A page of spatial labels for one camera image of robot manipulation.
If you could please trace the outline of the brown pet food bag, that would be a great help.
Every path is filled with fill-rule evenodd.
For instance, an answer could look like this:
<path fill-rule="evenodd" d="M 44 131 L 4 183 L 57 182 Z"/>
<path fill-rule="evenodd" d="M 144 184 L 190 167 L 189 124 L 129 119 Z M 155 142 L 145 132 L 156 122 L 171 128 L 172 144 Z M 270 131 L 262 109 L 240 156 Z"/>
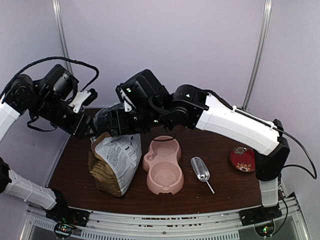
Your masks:
<path fill-rule="evenodd" d="M 101 110 L 123 109 L 118 102 Z M 108 132 L 91 139 L 88 168 L 96 188 L 114 197 L 123 196 L 136 173 L 142 157 L 139 134 L 111 137 Z"/>

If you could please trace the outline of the pink double pet bowl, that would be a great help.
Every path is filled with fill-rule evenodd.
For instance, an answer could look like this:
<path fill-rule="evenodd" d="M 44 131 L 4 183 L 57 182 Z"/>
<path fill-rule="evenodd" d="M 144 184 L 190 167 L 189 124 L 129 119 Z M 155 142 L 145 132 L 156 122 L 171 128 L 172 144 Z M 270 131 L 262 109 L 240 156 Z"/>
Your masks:
<path fill-rule="evenodd" d="M 154 138 L 144 155 L 142 167 L 147 172 L 148 189 L 156 194 L 176 194 L 184 185 L 184 175 L 179 166 L 181 147 L 168 135 Z"/>

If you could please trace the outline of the silver metal scoop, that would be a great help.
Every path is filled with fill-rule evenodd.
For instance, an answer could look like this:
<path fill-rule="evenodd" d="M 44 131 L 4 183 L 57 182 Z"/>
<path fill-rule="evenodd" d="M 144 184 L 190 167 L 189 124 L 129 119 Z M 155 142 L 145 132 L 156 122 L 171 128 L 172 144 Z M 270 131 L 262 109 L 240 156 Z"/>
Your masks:
<path fill-rule="evenodd" d="M 206 183 L 208 185 L 211 193 L 214 195 L 215 191 L 209 183 L 209 179 L 210 179 L 211 175 L 210 175 L 210 172 L 209 172 L 205 162 L 200 157 L 195 156 L 195 157 L 191 158 L 190 163 L 191 163 L 192 169 L 193 169 L 195 175 L 197 176 L 198 180 Z"/>

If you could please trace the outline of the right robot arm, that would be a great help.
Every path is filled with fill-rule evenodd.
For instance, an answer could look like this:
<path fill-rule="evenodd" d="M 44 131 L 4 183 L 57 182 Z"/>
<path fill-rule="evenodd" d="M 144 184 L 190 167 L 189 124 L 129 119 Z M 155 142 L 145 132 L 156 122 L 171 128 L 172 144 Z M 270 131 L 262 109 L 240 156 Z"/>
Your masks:
<path fill-rule="evenodd" d="M 93 121 L 99 134 L 112 137 L 147 133 L 156 126 L 176 126 L 213 132 L 253 149 L 255 175 L 262 206 L 259 220 L 268 220 L 278 203 L 278 178 L 290 153 L 279 120 L 265 121 L 231 106 L 211 90 L 181 85 L 174 93 L 164 86 L 145 90 L 121 84 L 116 88 L 118 106 L 100 110 Z"/>

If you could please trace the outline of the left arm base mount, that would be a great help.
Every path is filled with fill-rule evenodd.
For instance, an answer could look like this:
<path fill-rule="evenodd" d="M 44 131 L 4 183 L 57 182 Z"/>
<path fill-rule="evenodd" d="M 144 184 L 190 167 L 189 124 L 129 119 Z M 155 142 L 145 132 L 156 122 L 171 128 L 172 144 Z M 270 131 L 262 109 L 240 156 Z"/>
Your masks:
<path fill-rule="evenodd" d="M 56 222 L 53 233 L 59 239 L 70 237 L 78 227 L 86 227 L 90 213 L 85 210 L 66 208 L 62 210 L 44 209 L 45 216 Z"/>

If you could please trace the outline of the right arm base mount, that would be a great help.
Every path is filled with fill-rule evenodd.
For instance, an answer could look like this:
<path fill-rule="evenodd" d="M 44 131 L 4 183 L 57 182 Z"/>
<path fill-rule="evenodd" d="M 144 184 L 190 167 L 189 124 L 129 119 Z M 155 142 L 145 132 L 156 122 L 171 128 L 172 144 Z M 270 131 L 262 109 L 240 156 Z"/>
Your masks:
<path fill-rule="evenodd" d="M 276 232 L 275 219 L 283 215 L 278 205 L 244 209 L 238 214 L 243 227 L 253 225 L 255 233 L 263 238 L 271 237 Z"/>

